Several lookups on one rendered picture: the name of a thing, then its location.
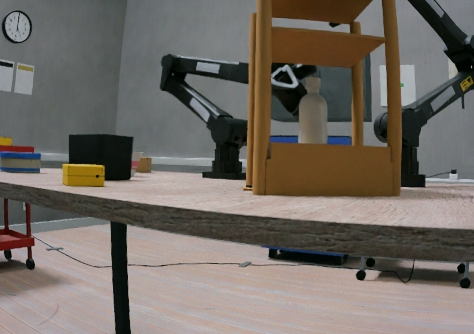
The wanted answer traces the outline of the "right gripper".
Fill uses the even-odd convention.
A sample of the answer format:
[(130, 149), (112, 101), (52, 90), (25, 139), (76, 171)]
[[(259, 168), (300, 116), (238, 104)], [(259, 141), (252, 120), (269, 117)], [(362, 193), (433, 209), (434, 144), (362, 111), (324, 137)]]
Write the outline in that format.
[[(276, 98), (281, 101), (280, 103), (289, 113), (296, 110), (301, 98), (307, 94), (307, 90), (303, 84), (297, 80), (292, 68), (288, 64), (271, 76), (271, 91), (271, 94), (275, 95)], [(295, 119), (299, 119), (299, 106), (292, 115)]]

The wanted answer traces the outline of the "tan wooden shelving unit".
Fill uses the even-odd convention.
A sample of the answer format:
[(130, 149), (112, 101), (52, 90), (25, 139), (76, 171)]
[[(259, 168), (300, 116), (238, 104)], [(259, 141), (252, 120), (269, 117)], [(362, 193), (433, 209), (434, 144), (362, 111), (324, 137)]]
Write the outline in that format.
[[(354, 21), (373, 0), (257, 0), (250, 14), (246, 187), (266, 196), (400, 196), (402, 106), (395, 0), (384, 37)], [(272, 18), (349, 24), (350, 33), (272, 26)], [(363, 146), (362, 59), (385, 42), (387, 147)], [(256, 65), (255, 65), (256, 51)], [(272, 63), (351, 68), (352, 145), (271, 142)], [(360, 146), (359, 146), (360, 145)]]

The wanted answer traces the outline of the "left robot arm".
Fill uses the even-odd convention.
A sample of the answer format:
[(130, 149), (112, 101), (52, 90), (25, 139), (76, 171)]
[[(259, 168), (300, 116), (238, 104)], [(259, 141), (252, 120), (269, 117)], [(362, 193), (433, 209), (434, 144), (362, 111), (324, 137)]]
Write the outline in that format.
[[(474, 89), (474, 35), (464, 33), (436, 0), (408, 2), (443, 40), (444, 53), (458, 71), (450, 80), (402, 108), (401, 181), (425, 182), (426, 174), (419, 174), (417, 148), (414, 147), (419, 147), (421, 127), (430, 118)], [(387, 143), (387, 112), (376, 117), (373, 127), (377, 139)]]

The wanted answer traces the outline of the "blue round tin with pale lid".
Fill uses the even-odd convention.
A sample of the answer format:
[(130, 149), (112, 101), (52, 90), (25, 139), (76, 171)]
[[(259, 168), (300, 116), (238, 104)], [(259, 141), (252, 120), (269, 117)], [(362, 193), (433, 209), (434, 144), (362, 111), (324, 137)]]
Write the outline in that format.
[(0, 152), (0, 172), (40, 173), (41, 153)]

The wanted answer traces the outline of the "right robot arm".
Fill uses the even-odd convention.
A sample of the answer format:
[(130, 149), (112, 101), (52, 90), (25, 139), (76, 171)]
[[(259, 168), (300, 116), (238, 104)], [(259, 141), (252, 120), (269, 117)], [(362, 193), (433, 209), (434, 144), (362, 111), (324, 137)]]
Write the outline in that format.
[[(271, 68), (271, 76), (286, 64), (288, 63), (272, 63), (274, 68)], [(317, 68), (316, 65), (288, 65), (299, 80), (315, 73)], [(187, 74), (192, 74), (249, 85), (249, 63), (168, 54), (162, 58), (161, 66), (163, 69), (160, 90), (173, 95), (204, 121), (216, 143), (212, 171), (202, 171), (202, 177), (246, 179), (246, 173), (242, 173), (242, 161), (239, 161), (240, 150), (238, 149), (247, 146), (248, 120), (235, 119), (229, 113), (219, 109), (188, 85), (185, 79)]]

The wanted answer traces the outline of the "white bottle with grey cap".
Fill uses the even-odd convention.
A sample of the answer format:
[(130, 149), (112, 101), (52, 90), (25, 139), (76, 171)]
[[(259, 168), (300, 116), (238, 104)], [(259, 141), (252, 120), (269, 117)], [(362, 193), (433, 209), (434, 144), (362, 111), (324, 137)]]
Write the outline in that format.
[(320, 78), (306, 78), (305, 89), (299, 103), (298, 143), (327, 144), (327, 102), (319, 94)]

